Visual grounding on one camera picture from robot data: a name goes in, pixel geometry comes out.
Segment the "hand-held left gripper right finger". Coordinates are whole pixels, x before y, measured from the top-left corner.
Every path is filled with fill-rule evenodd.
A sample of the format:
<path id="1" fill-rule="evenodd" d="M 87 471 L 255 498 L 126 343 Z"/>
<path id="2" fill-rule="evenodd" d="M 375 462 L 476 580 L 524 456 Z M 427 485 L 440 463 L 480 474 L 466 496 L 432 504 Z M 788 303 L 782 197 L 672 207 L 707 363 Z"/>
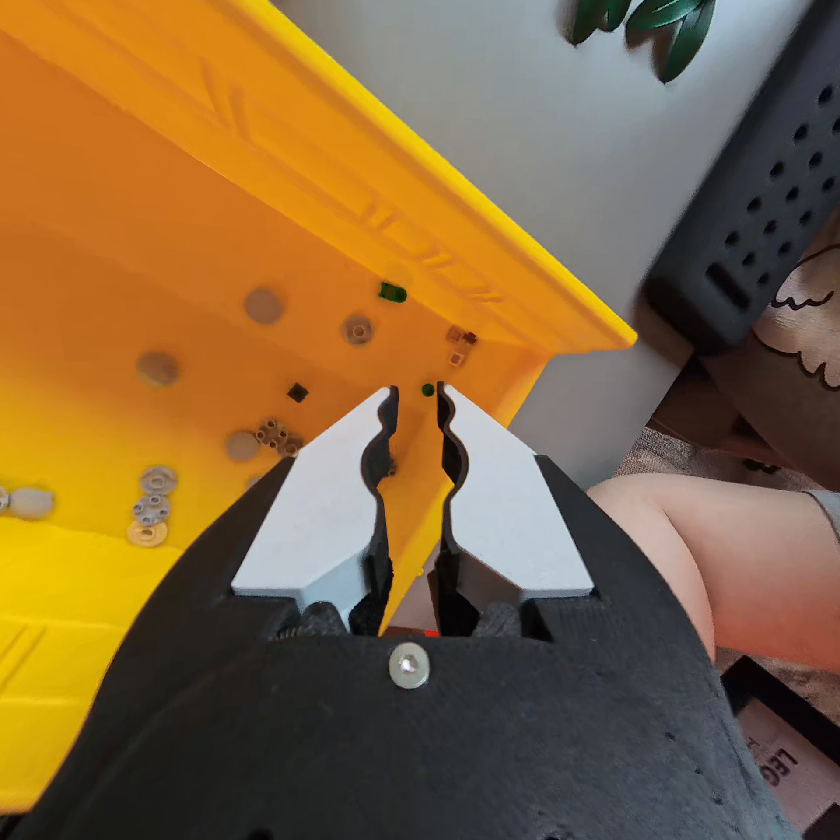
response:
<path id="1" fill-rule="evenodd" d="M 538 455 L 453 385 L 437 384 L 442 463 L 453 487 L 428 576 L 442 637 L 473 634 L 497 604 L 595 591 Z"/>

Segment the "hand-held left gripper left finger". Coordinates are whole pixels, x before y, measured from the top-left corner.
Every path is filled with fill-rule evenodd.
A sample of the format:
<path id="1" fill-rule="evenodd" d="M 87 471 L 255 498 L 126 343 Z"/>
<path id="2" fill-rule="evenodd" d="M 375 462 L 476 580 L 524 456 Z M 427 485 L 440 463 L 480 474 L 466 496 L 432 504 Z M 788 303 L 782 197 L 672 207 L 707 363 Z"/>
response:
<path id="1" fill-rule="evenodd" d="M 379 633 L 393 583 L 378 490 L 399 393 L 382 387 L 294 458 L 232 581 L 237 595 L 326 602 L 352 634 Z"/>

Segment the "yellow plastic bin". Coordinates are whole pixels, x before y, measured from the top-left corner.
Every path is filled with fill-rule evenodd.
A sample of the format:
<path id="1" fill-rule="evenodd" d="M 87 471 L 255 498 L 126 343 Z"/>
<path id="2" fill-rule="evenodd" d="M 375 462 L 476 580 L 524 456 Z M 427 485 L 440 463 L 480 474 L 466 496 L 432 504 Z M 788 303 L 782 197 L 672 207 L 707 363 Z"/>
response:
<path id="1" fill-rule="evenodd" d="M 423 383 L 452 382 L 507 426 L 554 357 L 625 350 L 635 331 L 271 2 L 1 12 L 2 283 L 157 287 L 229 321 L 235 295 L 278 291 L 291 326 L 276 342 L 302 357 L 282 384 L 302 373 L 315 396 L 292 402 L 292 428 L 271 417 L 229 439 L 275 449 L 275 464 L 398 387 L 381 633 L 452 486 Z M 407 301 L 378 298 L 382 280 Z M 453 324 L 477 343 L 448 342 Z M 127 542 L 13 533 L 2 554 L 2 817 L 53 780 L 131 622 L 195 540 L 162 548 L 176 481 L 146 471 Z"/>

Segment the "scattered grey round lego pieces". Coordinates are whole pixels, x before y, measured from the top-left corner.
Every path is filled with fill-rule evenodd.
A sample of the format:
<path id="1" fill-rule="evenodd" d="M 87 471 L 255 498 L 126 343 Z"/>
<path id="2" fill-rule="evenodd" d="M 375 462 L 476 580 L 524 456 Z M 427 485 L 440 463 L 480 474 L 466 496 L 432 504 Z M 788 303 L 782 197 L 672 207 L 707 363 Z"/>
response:
<path id="1" fill-rule="evenodd" d="M 292 428 L 302 361 L 291 305 L 257 287 L 234 320 L 154 287 L 22 276 L 2 283 L 2 554 L 43 535 L 128 541 L 142 476 L 175 473 L 163 550 L 183 550 L 278 460 L 252 434 Z"/>

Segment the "pile of green lego leaves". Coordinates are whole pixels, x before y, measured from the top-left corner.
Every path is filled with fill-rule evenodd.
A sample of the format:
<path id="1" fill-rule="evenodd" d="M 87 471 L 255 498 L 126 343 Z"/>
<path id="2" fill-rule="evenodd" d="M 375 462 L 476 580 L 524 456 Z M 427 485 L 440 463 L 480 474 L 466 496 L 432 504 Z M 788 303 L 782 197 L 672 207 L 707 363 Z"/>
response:
<path id="1" fill-rule="evenodd" d="M 657 79 L 664 85 L 678 78 L 697 56 L 709 33 L 715 1 L 579 1 L 574 3 L 565 37 L 574 46 L 596 31 L 625 29 L 628 46 L 650 41 Z"/>

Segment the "person's bare leg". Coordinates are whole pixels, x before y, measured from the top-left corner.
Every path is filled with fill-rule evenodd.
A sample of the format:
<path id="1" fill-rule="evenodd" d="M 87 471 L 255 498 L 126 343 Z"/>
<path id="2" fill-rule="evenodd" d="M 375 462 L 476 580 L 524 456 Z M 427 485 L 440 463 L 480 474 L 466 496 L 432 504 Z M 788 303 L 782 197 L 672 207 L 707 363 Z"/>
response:
<path id="1" fill-rule="evenodd" d="M 839 672 L 839 494 L 678 475 L 618 476 L 589 498 L 718 648 Z"/>

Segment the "black white tag sign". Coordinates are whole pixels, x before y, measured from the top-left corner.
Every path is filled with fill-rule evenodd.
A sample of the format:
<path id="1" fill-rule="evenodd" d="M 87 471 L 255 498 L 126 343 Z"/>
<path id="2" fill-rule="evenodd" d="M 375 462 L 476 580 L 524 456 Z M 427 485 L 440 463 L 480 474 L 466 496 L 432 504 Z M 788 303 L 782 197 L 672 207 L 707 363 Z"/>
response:
<path id="1" fill-rule="evenodd" d="M 804 839 L 839 838 L 839 729 L 748 656 L 721 675 L 764 782 Z"/>

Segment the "black perforated block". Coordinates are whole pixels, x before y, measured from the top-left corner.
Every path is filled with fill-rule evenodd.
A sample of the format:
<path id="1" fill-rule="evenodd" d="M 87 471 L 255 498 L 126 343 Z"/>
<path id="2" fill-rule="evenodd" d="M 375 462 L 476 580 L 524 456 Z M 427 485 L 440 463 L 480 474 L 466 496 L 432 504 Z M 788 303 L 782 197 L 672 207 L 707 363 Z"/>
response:
<path id="1" fill-rule="evenodd" d="M 813 2 L 647 274 L 700 355 L 745 339 L 839 196 L 839 2 Z"/>

